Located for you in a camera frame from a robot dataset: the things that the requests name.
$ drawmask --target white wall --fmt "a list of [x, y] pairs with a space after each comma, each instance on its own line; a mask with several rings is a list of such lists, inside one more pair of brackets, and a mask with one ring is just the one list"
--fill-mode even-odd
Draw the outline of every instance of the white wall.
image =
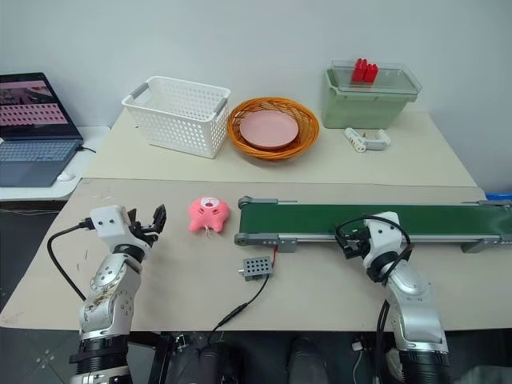
[[79, 125], [110, 125], [155, 74], [226, 86], [232, 107], [281, 95], [318, 110], [331, 59], [405, 63], [423, 84], [412, 108], [480, 186], [512, 191], [509, 0], [0, 0], [0, 12], [0, 71], [46, 72]]

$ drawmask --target green conveyor belt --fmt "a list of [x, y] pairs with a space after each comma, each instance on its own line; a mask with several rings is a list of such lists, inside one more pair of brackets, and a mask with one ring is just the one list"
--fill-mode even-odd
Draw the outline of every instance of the green conveyor belt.
[[[249, 203], [242, 207], [240, 233], [332, 234], [334, 227], [345, 220], [389, 210], [398, 214], [400, 224], [410, 235], [512, 234], [512, 210], [506, 206], [263, 203]], [[361, 223], [356, 223], [353, 228], [360, 226]]]

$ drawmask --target clear container lid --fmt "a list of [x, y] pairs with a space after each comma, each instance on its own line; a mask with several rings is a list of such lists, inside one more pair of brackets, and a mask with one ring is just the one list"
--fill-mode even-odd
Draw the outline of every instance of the clear container lid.
[[355, 61], [333, 61], [331, 70], [338, 82], [339, 90], [380, 94], [418, 94], [422, 90], [422, 86], [406, 66], [382, 62], [371, 64], [377, 64], [378, 73], [373, 84], [368, 84], [352, 82]]

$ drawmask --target tabletop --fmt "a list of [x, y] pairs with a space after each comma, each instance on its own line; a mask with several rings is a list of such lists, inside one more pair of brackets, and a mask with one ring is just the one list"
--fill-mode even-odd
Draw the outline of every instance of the tabletop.
[[[83, 136], [82, 145], [92, 150], [98, 150], [110, 132], [108, 126], [78, 126], [77, 129]], [[89, 150], [77, 152], [64, 169], [65, 172], [74, 175], [74, 178], [66, 182], [55, 180], [52, 186], [44, 188], [0, 187], [0, 201], [66, 200], [95, 156], [96, 154]]]
[[[73, 226], [91, 209], [120, 204], [138, 209], [149, 222], [166, 204], [167, 224], [143, 262], [135, 298], [133, 330], [209, 330], [251, 298], [262, 281], [245, 282], [237, 271], [244, 258], [271, 249], [234, 244], [243, 195], [300, 202], [458, 203], [483, 198], [477, 187], [378, 186], [83, 179], [55, 219], [28, 271], [0, 314], [0, 326], [68, 329], [78, 327], [80, 299], [50, 262], [47, 238]], [[231, 216], [211, 237], [187, 230], [187, 207], [197, 197], [223, 198]], [[56, 257], [82, 292], [107, 254], [92, 231], [80, 230], [54, 243]], [[418, 244], [410, 262], [433, 283], [434, 302], [446, 330], [512, 326], [510, 249], [463, 254], [456, 245]], [[278, 253], [275, 272], [250, 307], [225, 330], [374, 330], [384, 290], [366, 276], [359, 258], [345, 260], [334, 243], [301, 244]]]
[[343, 130], [320, 127], [303, 155], [265, 162], [244, 155], [227, 138], [215, 159], [150, 146], [124, 110], [87, 178], [211, 182], [353, 183], [395, 186], [476, 186], [427, 113], [404, 112], [386, 131], [384, 151], [356, 153]]

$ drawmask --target laptop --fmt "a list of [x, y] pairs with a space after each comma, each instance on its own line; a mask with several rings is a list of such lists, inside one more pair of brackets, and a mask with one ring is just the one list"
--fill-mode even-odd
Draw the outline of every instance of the laptop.
[[83, 137], [43, 73], [0, 74], [0, 186], [51, 186]]

